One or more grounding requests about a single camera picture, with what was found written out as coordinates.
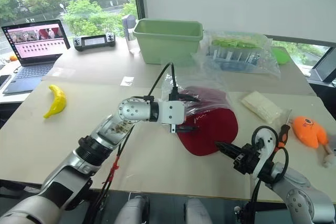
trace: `green plastic basket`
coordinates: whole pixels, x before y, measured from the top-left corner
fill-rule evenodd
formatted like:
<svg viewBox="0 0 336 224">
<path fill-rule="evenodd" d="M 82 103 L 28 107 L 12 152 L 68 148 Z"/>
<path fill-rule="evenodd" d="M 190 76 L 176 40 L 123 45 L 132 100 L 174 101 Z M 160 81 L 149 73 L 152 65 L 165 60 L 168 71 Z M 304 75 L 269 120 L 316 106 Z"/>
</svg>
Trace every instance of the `green plastic basket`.
<svg viewBox="0 0 336 224">
<path fill-rule="evenodd" d="M 203 27 L 199 22 L 148 19 L 140 20 L 134 28 L 143 60 L 148 64 L 167 61 L 192 60 L 191 53 L 197 52 L 203 38 Z"/>
</svg>

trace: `yellow banana toy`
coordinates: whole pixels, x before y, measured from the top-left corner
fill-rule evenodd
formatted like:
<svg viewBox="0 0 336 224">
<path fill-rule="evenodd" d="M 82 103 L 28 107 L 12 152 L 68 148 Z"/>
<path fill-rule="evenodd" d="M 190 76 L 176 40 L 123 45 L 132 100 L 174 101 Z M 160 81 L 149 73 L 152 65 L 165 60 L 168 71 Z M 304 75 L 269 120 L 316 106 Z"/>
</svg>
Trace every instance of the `yellow banana toy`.
<svg viewBox="0 0 336 224">
<path fill-rule="evenodd" d="M 47 114 L 45 114 L 43 116 L 44 118 L 48 118 L 51 115 L 55 115 L 55 114 L 61 112 L 65 108 L 65 106 L 67 105 L 67 99 L 65 98 L 65 94 L 62 91 L 62 89 L 60 89 L 56 85 L 50 85 L 49 89 L 54 94 L 54 101 L 53 101 L 49 111 L 47 112 Z"/>
</svg>

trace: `water bottle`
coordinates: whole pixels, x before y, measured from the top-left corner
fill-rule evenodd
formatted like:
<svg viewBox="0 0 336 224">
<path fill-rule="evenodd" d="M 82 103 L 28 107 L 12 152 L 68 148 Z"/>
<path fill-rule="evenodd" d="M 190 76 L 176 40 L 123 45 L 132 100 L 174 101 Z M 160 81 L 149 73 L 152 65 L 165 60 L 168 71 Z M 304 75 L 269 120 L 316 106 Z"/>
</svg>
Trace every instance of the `water bottle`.
<svg viewBox="0 0 336 224">
<path fill-rule="evenodd" d="M 128 50 L 132 54 L 140 52 L 140 47 L 137 38 L 134 36 L 134 27 L 136 23 L 136 17 L 134 15 L 126 15 L 122 17 L 122 27 L 124 29 L 125 38 L 128 46 Z"/>
</svg>

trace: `orange plush toy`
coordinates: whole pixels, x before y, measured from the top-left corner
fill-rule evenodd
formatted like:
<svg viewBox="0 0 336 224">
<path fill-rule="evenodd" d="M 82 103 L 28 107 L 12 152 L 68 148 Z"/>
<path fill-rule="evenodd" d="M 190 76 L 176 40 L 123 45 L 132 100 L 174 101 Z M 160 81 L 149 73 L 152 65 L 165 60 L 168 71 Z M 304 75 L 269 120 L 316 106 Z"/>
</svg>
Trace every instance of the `orange plush toy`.
<svg viewBox="0 0 336 224">
<path fill-rule="evenodd" d="M 319 143 L 328 143 L 327 133 L 324 128 L 312 119 L 298 116 L 293 121 L 293 131 L 296 137 L 305 145 L 317 148 Z"/>
</svg>

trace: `game controller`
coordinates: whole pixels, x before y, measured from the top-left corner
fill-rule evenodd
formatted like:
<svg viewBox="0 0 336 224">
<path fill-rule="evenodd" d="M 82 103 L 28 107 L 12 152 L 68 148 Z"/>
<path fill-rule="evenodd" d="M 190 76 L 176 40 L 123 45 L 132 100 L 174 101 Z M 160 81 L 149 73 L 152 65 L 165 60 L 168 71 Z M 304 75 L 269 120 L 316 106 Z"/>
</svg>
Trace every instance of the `game controller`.
<svg viewBox="0 0 336 224">
<path fill-rule="evenodd" d="M 73 38 L 74 47 L 78 51 L 84 51 L 96 47 L 114 47 L 116 37 L 114 33 L 106 33 L 104 35 L 75 37 Z"/>
</svg>

